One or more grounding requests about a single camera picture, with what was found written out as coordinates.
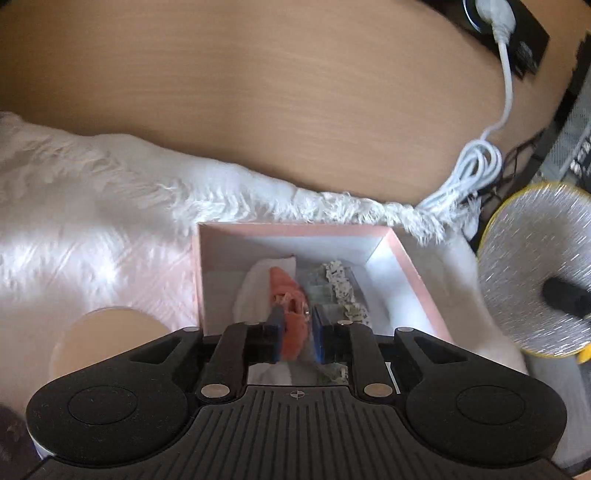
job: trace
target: fringe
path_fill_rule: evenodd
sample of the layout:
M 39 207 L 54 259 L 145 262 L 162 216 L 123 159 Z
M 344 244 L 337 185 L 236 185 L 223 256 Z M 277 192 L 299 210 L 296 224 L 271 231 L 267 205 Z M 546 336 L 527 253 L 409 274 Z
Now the fringe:
M 402 227 L 425 244 L 442 241 L 447 228 L 462 230 L 480 211 L 478 199 L 433 214 L 348 193 L 299 189 L 290 200 L 269 202 L 246 188 L 196 188 L 180 178 L 148 182 L 85 137 L 36 131 L 18 115 L 0 112 L 0 204 L 17 201 L 35 185 L 61 179 L 116 193 L 139 209 L 165 209 L 182 235 L 193 233 L 199 222 L 359 223 Z

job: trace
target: pink box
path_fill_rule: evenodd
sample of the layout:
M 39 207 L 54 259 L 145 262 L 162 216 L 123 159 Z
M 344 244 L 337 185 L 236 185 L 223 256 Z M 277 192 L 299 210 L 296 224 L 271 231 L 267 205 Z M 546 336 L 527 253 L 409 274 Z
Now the pink box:
M 295 255 L 298 265 L 341 260 L 351 266 L 376 334 L 409 326 L 452 341 L 400 240 L 386 226 L 202 223 L 193 255 L 197 318 L 206 335 L 220 334 L 233 322 L 236 294 L 255 262 Z

